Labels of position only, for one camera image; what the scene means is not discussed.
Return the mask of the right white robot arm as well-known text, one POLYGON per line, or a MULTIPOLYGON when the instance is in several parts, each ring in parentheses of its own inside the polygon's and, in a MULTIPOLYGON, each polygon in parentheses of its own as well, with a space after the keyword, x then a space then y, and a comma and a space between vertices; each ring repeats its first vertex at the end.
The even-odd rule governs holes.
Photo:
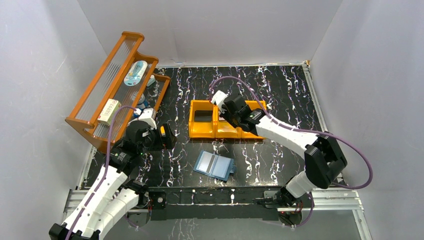
POLYGON ((272 196, 259 201, 266 207, 291 207, 314 189, 327 189, 348 165, 337 140, 328 132, 301 130, 270 115, 263 106, 252 109, 240 94, 217 91, 210 102, 232 127, 274 141, 304 160, 304 170, 272 196))

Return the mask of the blue card holder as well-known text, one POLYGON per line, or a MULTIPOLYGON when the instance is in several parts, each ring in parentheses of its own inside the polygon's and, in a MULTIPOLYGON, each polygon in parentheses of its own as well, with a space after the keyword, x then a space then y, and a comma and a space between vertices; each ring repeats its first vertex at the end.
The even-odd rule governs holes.
POLYGON ((227 182, 229 176, 237 171, 237 167, 233 158, 202 150, 193 170, 219 181, 227 182))

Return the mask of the yellow three-compartment bin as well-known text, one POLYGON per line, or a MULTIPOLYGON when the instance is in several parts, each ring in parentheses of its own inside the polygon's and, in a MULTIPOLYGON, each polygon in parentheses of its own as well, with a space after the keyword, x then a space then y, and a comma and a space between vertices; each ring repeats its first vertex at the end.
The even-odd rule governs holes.
POLYGON ((223 118, 219 117, 218 107, 208 100, 190 101, 188 134, 192 139, 264 139, 253 133, 245 132, 239 127, 232 127, 223 118), (213 121, 194 122, 194 113, 197 110, 213 111, 213 121))

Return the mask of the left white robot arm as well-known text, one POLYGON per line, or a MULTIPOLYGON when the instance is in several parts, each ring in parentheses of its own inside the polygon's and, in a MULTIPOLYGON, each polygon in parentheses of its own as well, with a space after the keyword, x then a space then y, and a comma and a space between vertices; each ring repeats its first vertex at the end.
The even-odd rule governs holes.
POLYGON ((52 225, 48 233, 52 240, 102 240, 129 210, 153 207, 159 193, 149 193, 148 186, 130 179, 130 174, 142 155, 175 146, 177 138, 169 124, 157 125, 155 116, 155 109, 144 109, 127 124, 122 138, 108 144, 95 182, 73 212, 52 225))

